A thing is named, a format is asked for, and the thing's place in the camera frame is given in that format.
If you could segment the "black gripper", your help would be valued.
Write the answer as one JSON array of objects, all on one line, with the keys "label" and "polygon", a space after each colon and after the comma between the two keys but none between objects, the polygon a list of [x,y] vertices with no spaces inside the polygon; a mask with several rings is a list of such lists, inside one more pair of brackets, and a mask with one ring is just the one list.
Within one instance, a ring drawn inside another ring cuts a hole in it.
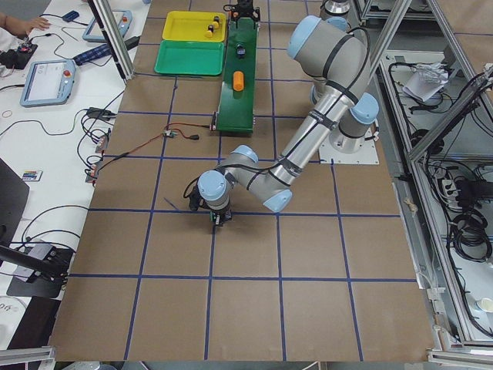
[{"label": "black gripper", "polygon": [[208,210],[210,212],[210,221],[214,224],[224,224],[232,218],[230,211],[230,203],[220,209],[213,209],[205,199],[200,195],[199,188],[194,185],[188,193],[189,209],[197,212],[199,209]]},{"label": "black gripper", "polygon": [[229,13],[233,22],[238,22],[241,18],[249,18],[254,23],[260,21],[260,8],[253,6],[253,0],[238,0],[236,4],[226,4],[224,11]]}]

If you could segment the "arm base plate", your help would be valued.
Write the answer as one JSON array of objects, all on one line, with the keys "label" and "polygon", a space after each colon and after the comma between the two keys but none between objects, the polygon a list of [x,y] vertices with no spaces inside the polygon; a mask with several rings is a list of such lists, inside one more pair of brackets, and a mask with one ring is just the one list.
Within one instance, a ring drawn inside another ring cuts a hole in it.
[{"label": "arm base plate", "polygon": [[374,140],[368,130],[365,137],[351,139],[338,130],[332,131],[319,147],[319,158],[323,164],[378,165],[379,159]]}]

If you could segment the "person's hand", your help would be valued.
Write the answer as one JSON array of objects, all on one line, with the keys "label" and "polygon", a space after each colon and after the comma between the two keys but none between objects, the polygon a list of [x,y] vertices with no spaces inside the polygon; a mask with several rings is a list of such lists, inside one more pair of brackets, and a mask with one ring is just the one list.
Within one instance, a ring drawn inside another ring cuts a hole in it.
[{"label": "person's hand", "polygon": [[46,30],[49,29],[51,23],[43,17],[36,17],[29,20],[17,20],[12,26],[12,33],[18,36],[29,35],[33,29]]}]

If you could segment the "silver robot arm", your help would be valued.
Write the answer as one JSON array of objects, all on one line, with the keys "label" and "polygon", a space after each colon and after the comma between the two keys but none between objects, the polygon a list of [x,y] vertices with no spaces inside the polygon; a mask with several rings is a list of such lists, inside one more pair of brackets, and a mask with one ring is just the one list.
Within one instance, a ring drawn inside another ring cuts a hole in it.
[{"label": "silver robot arm", "polygon": [[[260,22],[260,8],[254,7],[252,0],[239,0],[236,4],[224,5],[223,10],[229,13],[230,21],[234,22],[235,26],[238,26],[238,21],[241,18],[251,19],[254,25]],[[349,1],[325,0],[320,6],[320,18],[340,30],[346,31],[349,10]]]},{"label": "silver robot arm", "polygon": [[266,208],[281,212],[293,196],[292,182],[344,114],[362,100],[371,78],[370,51],[370,43],[351,31],[342,31],[315,15],[303,18],[290,38],[287,54],[321,82],[314,108],[274,165],[259,167],[257,154],[240,145],[214,169],[191,181],[183,192],[189,209],[206,209],[211,221],[221,225],[231,218],[230,192],[241,185]]}]

